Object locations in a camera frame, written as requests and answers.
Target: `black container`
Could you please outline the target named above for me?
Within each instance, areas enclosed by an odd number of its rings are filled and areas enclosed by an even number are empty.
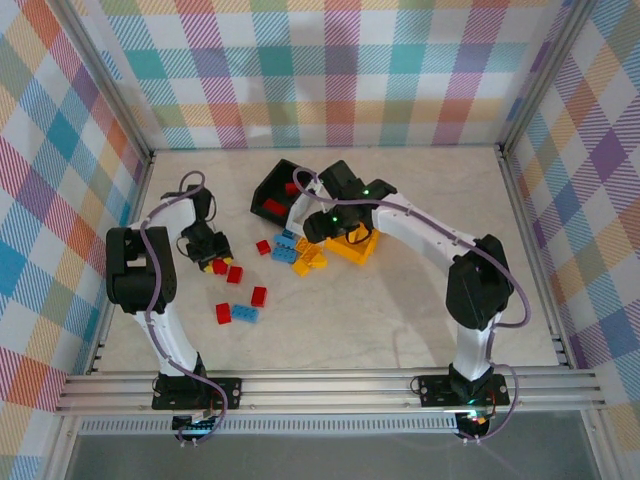
[[[289,160],[285,160],[284,158],[281,159],[253,193],[253,199],[251,200],[251,213],[255,213],[259,217],[269,220],[279,227],[285,228],[287,225],[289,210],[301,195],[300,193],[297,193],[295,195],[288,196],[285,185],[287,183],[293,183],[293,171],[298,167],[299,165],[296,165]],[[306,172],[302,172],[298,178],[300,179],[300,183],[303,187],[309,185],[309,182],[311,181],[311,175]],[[286,208],[284,215],[278,215],[271,210],[264,208],[264,203],[269,199]]]

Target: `blue lego brick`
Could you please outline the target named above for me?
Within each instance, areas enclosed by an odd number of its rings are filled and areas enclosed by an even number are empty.
[[[231,318],[244,320],[249,323],[256,323],[258,321],[258,309],[245,307],[244,305],[234,305],[231,309]]]
[[[278,262],[295,263],[298,258],[298,252],[289,248],[276,247],[271,253],[271,258]]]
[[[286,248],[296,248],[296,241],[293,238],[285,237],[284,235],[275,235],[273,241],[276,245]]]

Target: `red lego brick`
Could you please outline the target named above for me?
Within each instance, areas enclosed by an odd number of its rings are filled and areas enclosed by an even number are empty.
[[[213,273],[216,275],[225,275],[228,269],[229,265],[227,265],[221,258],[216,258],[213,261]]]
[[[219,303],[216,305],[216,316],[218,317],[218,323],[220,325],[231,323],[231,307],[229,304]]]
[[[269,246],[269,242],[267,242],[266,240],[260,240],[258,243],[256,243],[256,247],[258,247],[260,255],[271,253],[271,247]]]
[[[284,191],[287,193],[287,197],[293,197],[294,195],[297,195],[300,192],[300,190],[298,190],[298,187],[296,187],[295,183],[285,184]]]
[[[227,275],[227,283],[240,283],[243,273],[242,267],[231,267]]]
[[[267,288],[266,287],[254,287],[253,295],[251,296],[252,307],[264,307],[267,301]]]
[[[275,213],[281,217],[284,217],[287,214],[287,207],[279,204],[275,200],[271,198],[267,198],[267,201],[262,205],[264,208],[269,210],[271,213]]]

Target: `white floor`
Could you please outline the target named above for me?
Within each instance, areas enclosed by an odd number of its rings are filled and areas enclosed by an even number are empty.
[[[531,323],[499,330],[494,359],[512,365],[555,365],[556,356],[533,278],[491,148],[361,148],[197,151],[161,153],[143,214],[175,191],[181,176],[202,170],[216,195],[215,223],[229,238],[239,286],[201,273],[174,249],[175,301],[188,338],[206,367],[218,369],[446,366],[455,354],[453,320],[444,305],[445,276],[399,241],[382,236],[369,263],[359,267],[331,252],[329,266],[298,277],[261,257],[255,243],[281,229],[249,212],[256,186],[280,158],[321,171],[344,159],[365,183],[381,178],[441,221],[504,244],[510,268],[533,306]],[[266,286],[267,306],[258,324],[220,326],[215,304],[248,305],[256,285]],[[516,295],[503,319],[522,318]],[[117,308],[100,371],[157,370],[141,328]]]

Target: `white table surface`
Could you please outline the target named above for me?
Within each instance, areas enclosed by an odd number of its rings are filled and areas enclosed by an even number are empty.
[[[321,171],[343,159],[365,183],[381,178],[413,204],[453,228],[498,237],[511,271],[533,307],[524,329],[500,329],[496,362],[555,365],[557,359],[494,152],[478,148],[360,148],[160,153],[143,215],[198,169],[218,202],[216,227],[228,237],[238,286],[204,274],[174,248],[175,307],[205,366],[217,369],[383,368],[446,366],[455,355],[456,324],[445,308],[445,276],[398,240],[382,235],[364,267],[325,251],[329,265],[300,278],[287,264],[261,257],[255,243],[281,229],[249,212],[256,186],[286,158]],[[254,286],[268,289],[255,325],[218,325],[215,305],[250,304]],[[517,295],[503,321],[522,319]],[[116,308],[100,371],[154,371],[158,362],[133,318]]]

